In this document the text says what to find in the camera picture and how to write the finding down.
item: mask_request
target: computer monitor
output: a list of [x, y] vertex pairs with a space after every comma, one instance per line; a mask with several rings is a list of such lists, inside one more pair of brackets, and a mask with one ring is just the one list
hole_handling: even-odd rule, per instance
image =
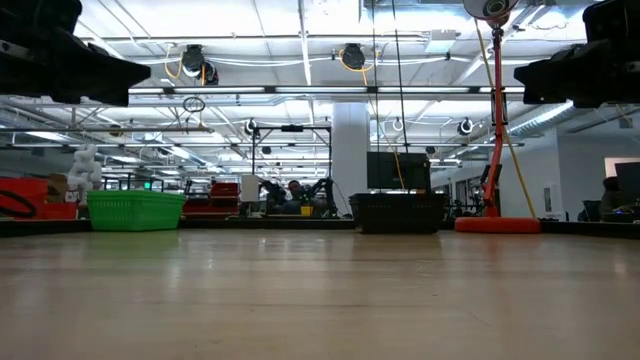
[[640, 162], [616, 164], [616, 174], [624, 200], [633, 205], [640, 199]]
[[405, 189], [431, 190], [430, 163], [424, 153], [398, 153], [400, 172], [396, 157], [388, 152], [367, 153], [367, 186], [370, 189], [402, 189], [400, 174]]

